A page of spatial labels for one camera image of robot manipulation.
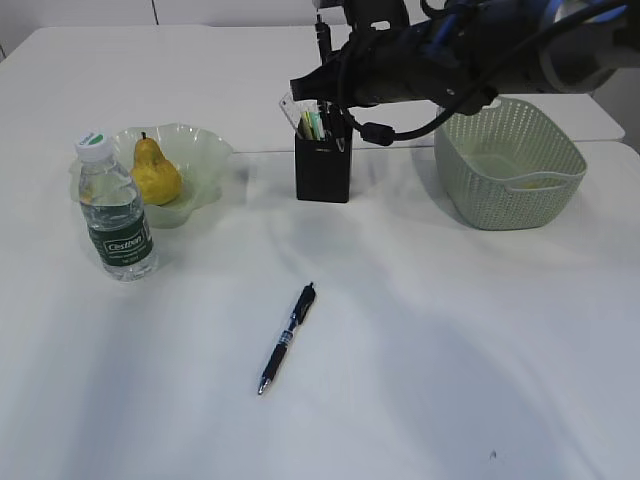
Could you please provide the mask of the blue grey right robot arm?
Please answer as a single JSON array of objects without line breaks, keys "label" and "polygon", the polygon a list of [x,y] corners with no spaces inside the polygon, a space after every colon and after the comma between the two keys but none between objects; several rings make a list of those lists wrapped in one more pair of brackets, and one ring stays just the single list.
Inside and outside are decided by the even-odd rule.
[{"label": "blue grey right robot arm", "polygon": [[321,65],[293,79],[296,100],[374,107],[430,101],[451,108],[499,60],[509,60],[461,106],[472,115],[503,94],[580,94],[639,65],[639,4],[621,6],[550,39],[540,34],[590,1],[448,1],[412,23],[402,1],[344,1],[351,33]]}]

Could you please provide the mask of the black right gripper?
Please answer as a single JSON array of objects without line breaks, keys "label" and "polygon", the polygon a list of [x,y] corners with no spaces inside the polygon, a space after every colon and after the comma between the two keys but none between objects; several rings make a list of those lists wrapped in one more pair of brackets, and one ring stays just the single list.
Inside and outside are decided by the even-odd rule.
[{"label": "black right gripper", "polygon": [[342,7],[352,31],[325,64],[290,81],[295,100],[337,101],[340,73],[347,107],[449,99],[447,54],[431,46],[440,20],[410,24],[402,1],[320,1],[318,6]]}]

